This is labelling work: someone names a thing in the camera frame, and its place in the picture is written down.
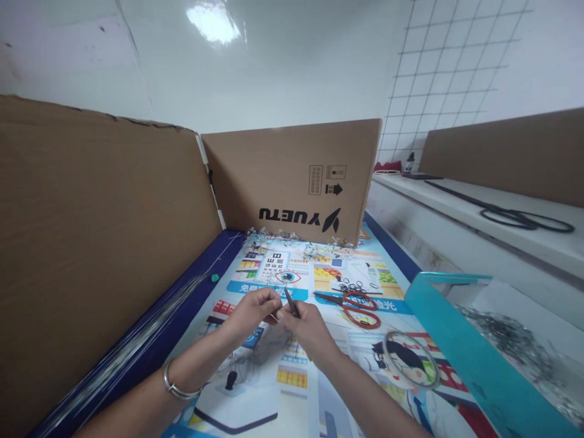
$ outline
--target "hand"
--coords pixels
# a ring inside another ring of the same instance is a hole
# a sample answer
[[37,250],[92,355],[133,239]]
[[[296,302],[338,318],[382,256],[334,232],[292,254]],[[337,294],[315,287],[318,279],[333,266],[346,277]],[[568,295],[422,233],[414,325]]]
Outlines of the hand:
[[247,292],[221,326],[229,328],[231,335],[243,342],[260,322],[276,325],[278,321],[275,314],[280,307],[282,300],[273,289],[261,288]]
[[330,335],[318,307],[302,301],[294,301],[294,303],[298,308],[300,318],[292,315],[288,304],[278,310],[276,316],[286,329],[294,333],[308,357],[322,370],[328,361],[334,361],[339,353],[342,354],[342,351]]

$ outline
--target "cardboard panel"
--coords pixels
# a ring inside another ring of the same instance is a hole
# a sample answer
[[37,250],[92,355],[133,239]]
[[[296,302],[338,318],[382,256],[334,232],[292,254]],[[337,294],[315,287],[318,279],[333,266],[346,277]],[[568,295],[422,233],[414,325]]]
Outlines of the cardboard panel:
[[430,131],[420,172],[584,207],[584,108]]
[[0,430],[22,436],[221,231],[195,133],[0,97]]
[[227,228],[358,240],[380,119],[206,134]]

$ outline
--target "yuetu logo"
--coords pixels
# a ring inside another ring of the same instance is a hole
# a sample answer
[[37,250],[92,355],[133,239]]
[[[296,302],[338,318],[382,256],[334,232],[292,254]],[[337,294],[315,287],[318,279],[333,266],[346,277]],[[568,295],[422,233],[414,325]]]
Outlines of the yuetu logo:
[[[322,232],[328,230],[331,226],[335,230],[335,232],[339,229],[339,215],[340,208],[333,211],[327,218],[324,220],[324,224],[322,224]],[[314,213],[310,221],[308,221],[308,225],[316,225],[320,226],[321,222],[318,219],[319,213]],[[282,210],[282,216],[280,217],[280,210],[274,209],[274,212],[270,209],[260,209],[260,219],[266,220],[276,220],[282,222],[294,222],[294,223],[303,223],[305,224],[308,220],[308,213],[306,212],[295,212],[294,210]]]

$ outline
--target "cartoon doctor illustration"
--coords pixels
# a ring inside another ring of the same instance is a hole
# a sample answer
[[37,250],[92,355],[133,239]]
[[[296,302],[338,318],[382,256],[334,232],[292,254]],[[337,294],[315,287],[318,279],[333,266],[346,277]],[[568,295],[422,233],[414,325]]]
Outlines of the cartoon doctor illustration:
[[382,344],[378,342],[372,345],[373,358],[360,358],[361,367],[375,374],[384,372],[395,387],[404,390],[402,397],[394,398],[434,437],[476,438],[463,416],[451,404],[432,390],[414,387],[395,371],[398,368],[403,375],[420,385],[429,384],[422,359],[397,342],[387,341],[386,347],[391,359],[385,357]]

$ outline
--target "silver bracelet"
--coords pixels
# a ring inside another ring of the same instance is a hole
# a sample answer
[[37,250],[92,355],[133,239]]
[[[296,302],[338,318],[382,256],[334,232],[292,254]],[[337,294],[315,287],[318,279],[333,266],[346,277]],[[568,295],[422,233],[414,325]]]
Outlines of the silver bracelet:
[[170,364],[172,364],[172,360],[164,368],[164,384],[166,385],[166,389],[168,390],[168,392],[174,395],[175,397],[180,398],[181,400],[191,400],[195,398],[197,395],[200,395],[203,388],[195,392],[184,392],[178,389],[174,383],[171,384],[169,382],[169,367]]

